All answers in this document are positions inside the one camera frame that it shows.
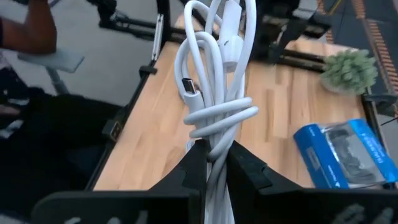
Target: potted plant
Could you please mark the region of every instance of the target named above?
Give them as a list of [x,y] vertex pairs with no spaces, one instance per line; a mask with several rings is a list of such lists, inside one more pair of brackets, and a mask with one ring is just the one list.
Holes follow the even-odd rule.
[[334,93],[360,95],[375,84],[375,59],[367,50],[345,50],[325,58],[321,84]]

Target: person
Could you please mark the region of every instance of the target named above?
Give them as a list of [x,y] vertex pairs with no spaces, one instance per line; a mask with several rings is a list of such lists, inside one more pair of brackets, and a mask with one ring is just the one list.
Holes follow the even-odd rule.
[[[55,52],[57,29],[48,1],[30,0],[27,7],[23,24],[0,17],[0,49]],[[107,141],[102,128],[120,109],[28,87],[0,52],[0,213],[29,219],[46,195],[83,190],[90,172],[70,162],[67,154],[97,146],[102,150]]]

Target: white cable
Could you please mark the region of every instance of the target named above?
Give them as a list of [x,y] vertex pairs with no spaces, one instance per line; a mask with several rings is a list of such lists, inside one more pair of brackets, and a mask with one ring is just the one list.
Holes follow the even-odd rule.
[[[223,20],[216,15],[221,0],[207,7],[199,1],[189,1],[184,9],[187,39],[181,44],[175,58],[175,82],[190,114],[184,123],[195,125],[191,138],[210,142],[208,162],[211,172],[206,188],[205,223],[234,223],[231,201],[226,186],[226,156],[239,124],[258,113],[251,106],[252,99],[244,98],[244,72],[248,65],[256,31],[256,2],[246,0],[246,31],[244,40],[238,35],[241,7],[238,0],[227,0]],[[205,31],[193,29],[192,10],[206,16]],[[211,35],[214,23],[220,28],[220,37]],[[200,48],[205,51],[206,70]],[[193,89],[188,73],[188,53],[191,53],[198,75],[201,93]],[[233,72],[233,81],[227,88],[227,73]]]

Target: blue package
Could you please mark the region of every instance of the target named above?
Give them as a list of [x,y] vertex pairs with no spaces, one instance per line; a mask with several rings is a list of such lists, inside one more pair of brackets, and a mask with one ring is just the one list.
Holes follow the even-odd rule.
[[398,169],[363,119],[309,124],[294,134],[320,189],[352,189],[398,181]]

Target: wooden desk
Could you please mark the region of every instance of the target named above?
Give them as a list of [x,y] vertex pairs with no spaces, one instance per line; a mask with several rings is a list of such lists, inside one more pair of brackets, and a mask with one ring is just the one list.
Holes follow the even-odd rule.
[[[290,49],[332,55],[345,47],[300,39]],[[167,43],[130,114],[95,190],[144,190],[168,174],[185,154],[188,108],[174,82],[178,45]],[[252,62],[246,73],[246,96],[259,114],[246,120],[236,140],[274,170],[303,187],[312,187],[307,168],[292,138],[310,123],[332,123],[363,116],[359,98],[323,89],[319,74]]]

